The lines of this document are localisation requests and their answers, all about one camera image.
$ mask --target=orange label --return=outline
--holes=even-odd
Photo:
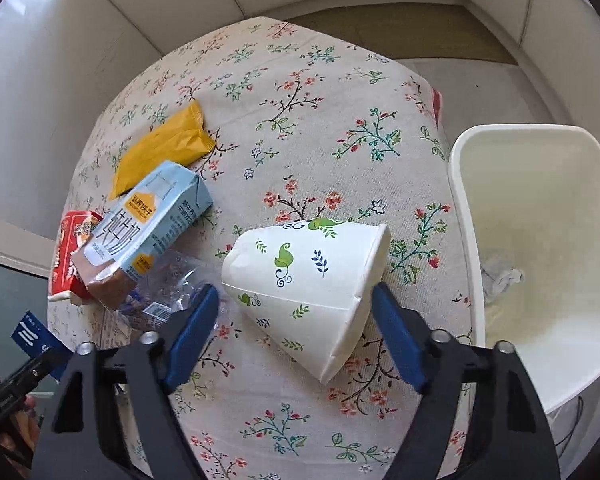
[[[155,213],[154,196],[150,193],[133,193],[125,208],[143,224]]]
[[[138,274],[144,274],[154,266],[154,257],[148,254],[138,254],[132,265]]]

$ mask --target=paper cup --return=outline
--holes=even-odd
[[[244,311],[322,384],[353,352],[371,310],[391,235],[327,218],[252,229],[222,264]]]

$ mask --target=yellow snack bag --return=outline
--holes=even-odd
[[[113,200],[165,160],[188,166],[209,153],[216,142],[206,134],[205,117],[196,100],[133,145],[120,160],[109,199]]]

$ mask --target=clear plastic wrapper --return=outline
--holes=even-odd
[[[205,283],[215,286],[221,299],[225,297],[220,273],[214,266],[167,250],[129,293],[119,313],[131,328],[156,330],[173,312],[187,308]]]

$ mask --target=blue card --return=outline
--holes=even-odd
[[[27,313],[18,323],[16,330],[11,334],[16,344],[22,348],[29,357],[37,357],[48,348],[55,348],[61,354],[66,356],[67,362],[74,355],[71,350],[62,344],[62,342],[54,336],[43,323],[40,323],[32,313],[27,310]],[[51,376],[59,381],[66,364],[55,368],[51,372]]]

